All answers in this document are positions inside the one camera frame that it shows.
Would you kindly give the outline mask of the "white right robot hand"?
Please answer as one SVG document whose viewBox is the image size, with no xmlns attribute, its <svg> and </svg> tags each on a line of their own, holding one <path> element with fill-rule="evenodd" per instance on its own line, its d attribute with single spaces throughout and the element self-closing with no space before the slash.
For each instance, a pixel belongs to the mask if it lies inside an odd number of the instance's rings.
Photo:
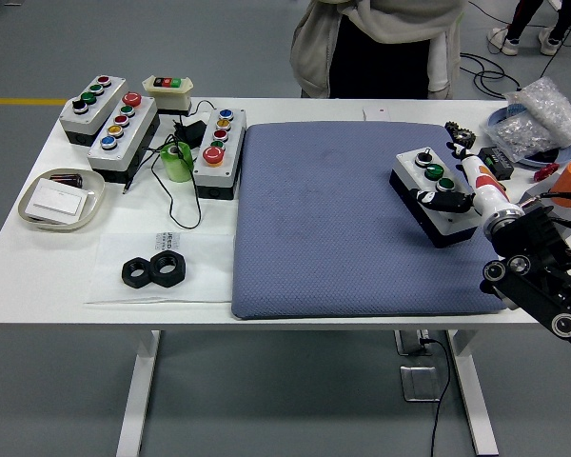
<svg viewBox="0 0 571 457">
<path fill-rule="evenodd" d="M 523 215 L 522 209 L 511 203 L 505 190 L 483 161 L 467 148 L 448 142 L 452 155 L 461 161 L 464 177 L 471 194 L 455 191 L 427 191 L 411 189 L 409 194 L 423 207 L 442 212 L 465 213 L 474 208 L 482 220 Z"/>
</svg>

